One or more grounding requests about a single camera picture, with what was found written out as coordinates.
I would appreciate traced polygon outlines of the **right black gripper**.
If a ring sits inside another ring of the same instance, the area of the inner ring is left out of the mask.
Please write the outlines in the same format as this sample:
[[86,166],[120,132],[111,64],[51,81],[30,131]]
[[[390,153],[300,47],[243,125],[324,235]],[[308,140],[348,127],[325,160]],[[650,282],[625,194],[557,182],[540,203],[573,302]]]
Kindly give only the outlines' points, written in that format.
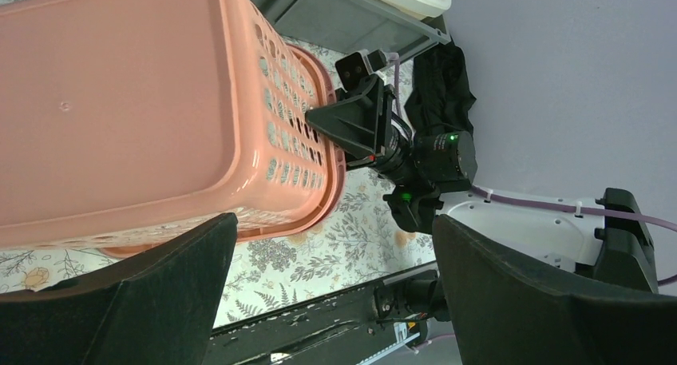
[[364,77],[334,104],[312,109],[306,123],[354,161],[388,181],[412,181],[411,132],[394,112],[394,88],[380,77]]

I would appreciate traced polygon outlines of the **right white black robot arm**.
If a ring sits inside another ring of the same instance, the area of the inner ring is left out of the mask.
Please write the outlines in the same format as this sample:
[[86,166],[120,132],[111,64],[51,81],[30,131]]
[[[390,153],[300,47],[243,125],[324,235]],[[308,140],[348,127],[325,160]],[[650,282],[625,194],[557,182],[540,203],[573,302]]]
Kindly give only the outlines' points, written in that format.
[[443,124],[412,130],[394,111],[393,87],[374,75],[338,96],[307,112],[307,127],[345,153],[348,169],[371,169],[393,185],[383,199],[400,229],[429,234],[437,217],[449,216],[566,272],[658,291],[651,221],[630,192],[566,199],[476,186],[469,132]]

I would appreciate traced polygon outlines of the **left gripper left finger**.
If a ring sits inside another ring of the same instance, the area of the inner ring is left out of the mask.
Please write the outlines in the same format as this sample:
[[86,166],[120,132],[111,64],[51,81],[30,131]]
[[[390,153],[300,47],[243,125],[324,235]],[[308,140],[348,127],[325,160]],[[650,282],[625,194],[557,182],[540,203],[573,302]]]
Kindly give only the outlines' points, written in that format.
[[237,224],[221,214],[108,267],[3,294],[2,363],[202,363]]

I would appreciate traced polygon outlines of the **pink perforated plastic basket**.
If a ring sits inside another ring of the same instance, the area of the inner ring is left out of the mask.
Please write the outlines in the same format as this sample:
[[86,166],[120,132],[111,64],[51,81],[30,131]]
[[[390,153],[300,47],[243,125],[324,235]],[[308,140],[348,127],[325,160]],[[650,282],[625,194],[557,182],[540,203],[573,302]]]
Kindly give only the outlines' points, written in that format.
[[303,232],[344,185],[306,121],[335,101],[251,0],[1,8],[1,246],[125,257],[218,214],[243,241]]

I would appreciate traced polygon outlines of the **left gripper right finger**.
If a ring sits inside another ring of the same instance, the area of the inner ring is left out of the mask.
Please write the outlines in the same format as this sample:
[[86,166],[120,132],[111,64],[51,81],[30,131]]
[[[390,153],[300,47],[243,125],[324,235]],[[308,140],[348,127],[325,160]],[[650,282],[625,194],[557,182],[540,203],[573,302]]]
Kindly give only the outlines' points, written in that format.
[[433,242],[465,364],[676,361],[673,296],[566,272],[445,215]]

